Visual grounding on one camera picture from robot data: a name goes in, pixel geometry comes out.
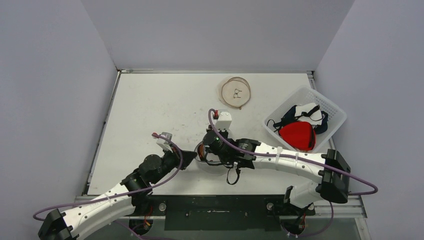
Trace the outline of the blue-trim mesh laundry bag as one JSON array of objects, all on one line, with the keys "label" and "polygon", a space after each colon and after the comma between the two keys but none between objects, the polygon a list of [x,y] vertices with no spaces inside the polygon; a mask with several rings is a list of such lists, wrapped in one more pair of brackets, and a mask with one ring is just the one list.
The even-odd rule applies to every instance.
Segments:
[{"label": "blue-trim mesh laundry bag", "polygon": [[202,142],[196,145],[194,151],[197,153],[195,163],[201,170],[213,176],[223,176],[227,173],[228,168],[220,162],[216,155],[210,154],[211,158],[208,157],[209,153]]}]

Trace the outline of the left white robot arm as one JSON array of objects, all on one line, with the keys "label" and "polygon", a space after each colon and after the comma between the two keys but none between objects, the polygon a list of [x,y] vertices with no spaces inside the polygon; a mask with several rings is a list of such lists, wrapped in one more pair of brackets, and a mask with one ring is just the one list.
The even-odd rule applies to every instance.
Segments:
[{"label": "left white robot arm", "polygon": [[184,170],[196,158],[194,151],[165,150],[163,156],[150,154],[133,172],[104,194],[65,211],[54,209],[39,231],[41,240],[84,240],[113,221],[149,210],[146,196],[173,169]]}]

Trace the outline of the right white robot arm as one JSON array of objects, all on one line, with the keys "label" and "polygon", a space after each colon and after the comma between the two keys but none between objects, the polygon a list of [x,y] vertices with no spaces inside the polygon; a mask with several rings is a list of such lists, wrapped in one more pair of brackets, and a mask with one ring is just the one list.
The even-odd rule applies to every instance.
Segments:
[{"label": "right white robot arm", "polygon": [[206,154],[213,154],[226,167],[237,173],[241,168],[267,169],[303,177],[308,181],[290,185],[284,194],[282,207],[290,215],[310,204],[326,200],[348,202],[351,168],[334,149],[326,153],[304,153],[271,146],[254,139],[233,140],[227,132],[216,134],[209,130],[201,142]]}]

